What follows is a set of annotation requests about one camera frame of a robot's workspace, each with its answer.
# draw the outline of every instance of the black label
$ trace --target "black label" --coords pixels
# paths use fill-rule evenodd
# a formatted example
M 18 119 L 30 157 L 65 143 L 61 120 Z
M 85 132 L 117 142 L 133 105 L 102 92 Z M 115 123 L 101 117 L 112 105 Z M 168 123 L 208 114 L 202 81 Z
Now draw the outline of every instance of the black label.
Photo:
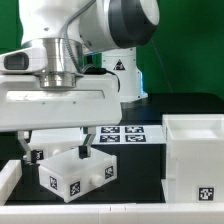
M 102 127 L 101 133 L 103 134 L 117 134 L 120 133 L 120 127 Z
M 125 127 L 125 133 L 144 133 L 143 127 Z
M 145 135 L 126 135 L 126 142 L 134 143 L 134 142 L 146 142 Z
M 101 135 L 100 136 L 101 143 L 113 143 L 120 142 L 120 135 Z
M 44 159 L 44 152 L 43 150 L 33 150 L 31 152 L 31 160 L 32 163 L 36 163 L 36 161 Z
M 81 191 L 81 184 L 80 184 L 80 181 L 70 185 L 70 196 L 74 196 L 78 193 L 80 193 Z
M 114 176 L 114 167 L 110 166 L 105 169 L 105 179 L 109 179 Z
M 54 177 L 50 177 L 50 186 L 51 186 L 53 189 L 58 190 L 57 179 L 55 179 Z
M 214 187 L 200 187 L 199 201 L 214 201 L 215 189 Z

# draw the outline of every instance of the green backdrop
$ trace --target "green backdrop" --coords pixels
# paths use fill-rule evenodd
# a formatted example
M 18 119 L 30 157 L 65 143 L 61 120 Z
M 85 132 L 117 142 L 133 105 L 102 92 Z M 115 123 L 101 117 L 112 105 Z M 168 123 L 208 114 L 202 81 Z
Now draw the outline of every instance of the green backdrop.
M 206 92 L 224 99 L 224 1 L 159 0 L 160 26 L 137 51 L 147 92 Z M 0 0 L 0 53 L 18 49 L 18 0 Z

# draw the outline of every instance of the cable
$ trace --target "cable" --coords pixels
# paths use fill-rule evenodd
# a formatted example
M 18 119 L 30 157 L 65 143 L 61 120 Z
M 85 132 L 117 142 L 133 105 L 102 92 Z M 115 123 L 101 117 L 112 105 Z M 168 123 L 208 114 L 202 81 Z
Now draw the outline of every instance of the cable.
M 121 82 L 120 82 L 119 77 L 118 77 L 114 72 L 111 72 L 111 71 L 108 71 L 108 70 L 106 70 L 106 73 L 109 73 L 109 74 L 114 75 L 114 76 L 117 77 L 117 82 L 118 82 L 118 92 L 120 92 L 120 89 L 121 89 Z
M 96 2 L 96 0 L 91 0 L 89 3 L 87 3 L 83 8 L 81 8 L 78 12 L 76 12 L 75 14 L 73 14 L 65 23 L 63 30 L 64 30 L 64 39 L 65 39 L 65 46 L 68 50 L 69 56 L 77 70 L 78 73 L 82 73 L 82 70 L 75 58 L 75 55 L 72 51 L 72 47 L 69 41 L 69 37 L 68 37 L 68 27 L 69 25 L 77 18 L 79 17 L 82 13 L 84 13 L 87 9 L 89 9 L 94 3 Z
M 119 77 L 114 72 L 108 71 L 105 68 L 95 68 L 95 67 L 93 67 L 91 65 L 87 69 L 85 69 L 85 72 L 84 72 L 84 74 L 86 74 L 86 75 L 105 75 L 107 73 L 109 73 L 109 74 L 114 75 L 114 76 L 117 77 L 118 92 L 120 92 L 120 88 L 121 88 L 120 79 L 119 79 Z
M 163 74 L 164 74 L 164 77 L 165 77 L 165 79 L 166 79 L 166 82 L 167 82 L 169 91 L 170 91 L 171 93 L 174 93 L 174 90 L 173 90 L 173 87 L 172 87 L 172 84 L 171 84 L 169 75 L 168 75 L 168 73 L 167 73 L 167 71 L 166 71 L 166 66 L 165 66 L 165 64 L 164 64 L 164 62 L 163 62 L 163 59 L 162 59 L 162 57 L 161 57 L 161 54 L 160 54 L 160 52 L 159 52 L 159 50 L 158 50 L 158 48 L 157 48 L 157 46 L 156 46 L 156 43 L 155 43 L 155 41 L 154 41 L 154 38 L 151 39 L 151 43 L 152 43 L 153 49 L 154 49 L 154 51 L 155 51 L 155 53 L 156 53 L 156 56 L 157 56 L 157 58 L 158 58 L 158 60 L 159 60 L 159 63 L 160 63 L 160 65 L 161 65 L 161 68 L 162 68 L 162 70 L 163 70 Z
M 95 67 L 95 65 L 93 65 L 93 64 L 87 64 L 86 66 L 84 66 L 84 68 L 82 69 L 82 73 L 83 74 L 86 74 L 86 72 L 87 72 L 87 70 L 89 70 L 89 69 L 95 69 L 96 67 Z

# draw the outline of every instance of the black table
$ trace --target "black table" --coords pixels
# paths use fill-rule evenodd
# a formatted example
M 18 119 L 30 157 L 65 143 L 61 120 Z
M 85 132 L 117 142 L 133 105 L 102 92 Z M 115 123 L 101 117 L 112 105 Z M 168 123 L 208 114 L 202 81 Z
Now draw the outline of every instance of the black table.
M 123 109 L 120 125 L 160 125 L 163 114 L 224 113 L 224 101 L 211 94 L 152 94 L 144 104 Z M 95 145 L 116 155 L 117 180 L 70 204 L 163 203 L 161 179 L 165 177 L 165 145 Z M 0 135 L 1 162 L 21 159 L 23 151 L 15 133 Z M 39 185 L 37 166 L 23 164 L 23 177 L 7 205 L 64 204 L 63 199 Z

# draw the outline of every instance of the logo sticker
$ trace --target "logo sticker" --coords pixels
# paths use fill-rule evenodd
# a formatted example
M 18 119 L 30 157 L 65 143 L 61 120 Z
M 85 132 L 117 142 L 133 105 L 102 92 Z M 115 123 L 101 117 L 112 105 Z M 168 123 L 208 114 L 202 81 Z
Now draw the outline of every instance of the logo sticker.
M 116 70 L 116 71 L 124 71 L 124 70 L 126 70 L 121 60 L 119 60 L 117 62 L 117 64 L 114 67 L 114 70 Z

